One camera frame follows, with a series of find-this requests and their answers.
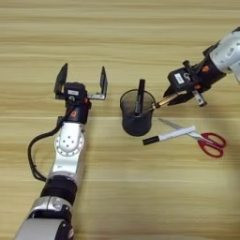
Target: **black mesh pen holder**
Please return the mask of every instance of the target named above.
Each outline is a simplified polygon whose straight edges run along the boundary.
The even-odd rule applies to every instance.
[[[136,98],[138,89],[127,91],[120,98],[120,108],[122,110],[122,126],[126,133],[131,136],[143,136],[152,126],[153,112],[149,111],[153,104],[156,103],[154,97],[147,91],[144,91],[142,113],[136,114]]]

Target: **red scissors handle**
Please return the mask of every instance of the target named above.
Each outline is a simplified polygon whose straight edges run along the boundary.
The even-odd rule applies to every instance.
[[[217,147],[216,145],[213,145],[211,143],[205,142],[203,140],[198,140],[198,144],[201,147],[201,149],[204,151],[204,153],[212,158],[221,158],[223,156],[223,150],[220,147]],[[207,148],[213,148],[215,151],[217,151],[216,154],[213,154],[209,151],[207,151]]]
[[[223,148],[227,145],[227,142],[224,138],[217,135],[213,132],[205,132],[201,134],[202,137],[204,137],[206,140],[209,140],[211,142],[207,142],[205,140],[198,140],[198,144],[201,147],[201,149],[204,151],[205,154],[212,158],[221,158],[223,156]],[[211,138],[211,136],[218,139],[218,141],[215,141]],[[217,152],[216,154],[209,152],[207,149],[212,148]]]
[[[211,141],[213,145],[218,148],[224,148],[227,145],[226,140],[214,132],[204,132],[201,134],[201,136],[204,137],[206,140]],[[215,137],[215,139],[218,139],[218,141],[216,142],[214,139],[211,139],[211,136]]]

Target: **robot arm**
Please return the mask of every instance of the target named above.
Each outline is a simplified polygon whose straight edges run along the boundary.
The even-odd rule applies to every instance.
[[[215,82],[227,74],[234,74],[240,82],[240,27],[203,52],[201,63],[191,66],[189,61],[184,67],[170,72],[170,87],[164,97],[181,93],[168,105],[184,103],[195,97],[200,106],[206,105],[202,93],[209,90]]]
[[[66,83],[67,70],[68,65],[64,65],[54,88],[56,98],[64,99],[67,107],[66,115],[58,118],[57,126],[60,128],[54,142],[55,161],[47,178],[43,175],[38,178],[36,166],[30,164],[33,175],[38,180],[46,179],[46,184],[18,230],[15,240],[73,239],[71,208],[83,176],[84,125],[91,108],[90,99],[104,100],[108,83],[103,68],[100,79],[101,93],[89,95],[83,84]]]

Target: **scissors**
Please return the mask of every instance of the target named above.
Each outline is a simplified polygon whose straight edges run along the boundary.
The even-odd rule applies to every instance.
[[[183,128],[168,120],[165,120],[162,118],[159,118],[159,120],[175,129]],[[198,134],[196,132],[190,132],[187,135],[198,141],[199,146],[201,147],[201,149],[204,151],[206,155],[212,158],[221,158],[223,156],[223,148],[227,145],[227,142],[223,137],[217,135],[214,132],[204,132],[202,134]],[[211,138],[209,138],[211,136],[217,138],[219,142],[213,141]],[[209,147],[212,150],[216,150],[217,154],[213,154],[209,152],[206,147]]]

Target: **wood grain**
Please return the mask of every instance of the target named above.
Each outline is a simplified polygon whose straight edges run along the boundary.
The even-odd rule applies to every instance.
[[[93,102],[87,124],[82,188],[73,224],[80,240],[240,239],[240,88],[233,75],[195,100],[154,113],[144,137],[171,130],[158,121],[195,125],[228,141],[225,155],[207,157],[189,137],[143,147],[121,127],[119,99],[140,78],[156,99],[167,75],[239,24],[230,0],[1,0],[0,239],[12,239],[43,184],[31,175],[26,148],[52,129],[64,103],[53,85],[69,62],[69,81],[98,90],[102,66],[109,89]],[[53,138],[35,148],[39,168],[53,163]]]

